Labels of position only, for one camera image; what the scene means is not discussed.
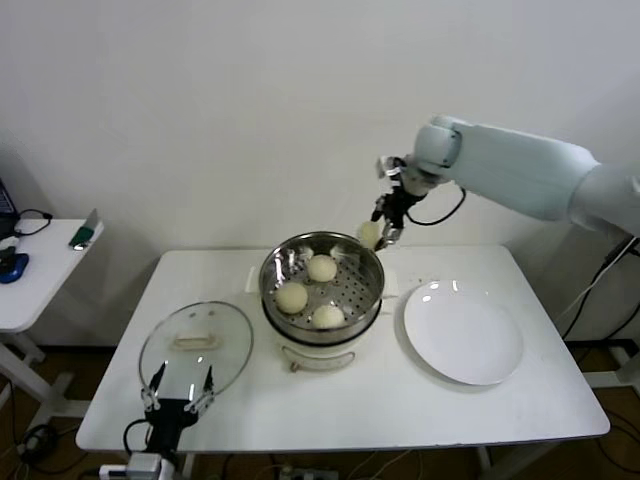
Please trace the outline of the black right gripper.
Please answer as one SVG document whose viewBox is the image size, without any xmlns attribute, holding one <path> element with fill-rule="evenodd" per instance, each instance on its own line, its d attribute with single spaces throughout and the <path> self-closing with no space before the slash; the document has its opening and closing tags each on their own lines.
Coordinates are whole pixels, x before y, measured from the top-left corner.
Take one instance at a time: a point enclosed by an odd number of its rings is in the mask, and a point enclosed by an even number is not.
<svg viewBox="0 0 640 480">
<path fill-rule="evenodd" d="M 403 185 L 397 184 L 391 187 L 390 192 L 376 200 L 370 221 L 378 222 L 382 216 L 385 218 L 377 241 L 378 249 L 386 249 L 398 242 L 403 229 L 395 228 L 393 225 L 403 225 L 409 209 L 424 199 L 424 195 L 411 194 L 404 189 Z"/>
</svg>

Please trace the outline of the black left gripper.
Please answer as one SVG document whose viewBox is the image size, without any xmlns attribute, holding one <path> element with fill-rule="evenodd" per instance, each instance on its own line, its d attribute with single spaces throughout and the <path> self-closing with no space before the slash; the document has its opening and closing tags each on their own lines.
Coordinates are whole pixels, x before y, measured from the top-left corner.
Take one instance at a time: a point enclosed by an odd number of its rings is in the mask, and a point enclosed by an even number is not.
<svg viewBox="0 0 640 480">
<path fill-rule="evenodd" d="M 182 432 L 196 424 L 198 413 L 204 413 L 214 402 L 213 366 L 206 371 L 200 395 L 190 400 L 158 400 L 158 388 L 167 363 L 163 362 L 148 383 L 141 388 L 145 420 L 151 426 L 146 451 L 149 453 L 175 453 Z"/>
</svg>

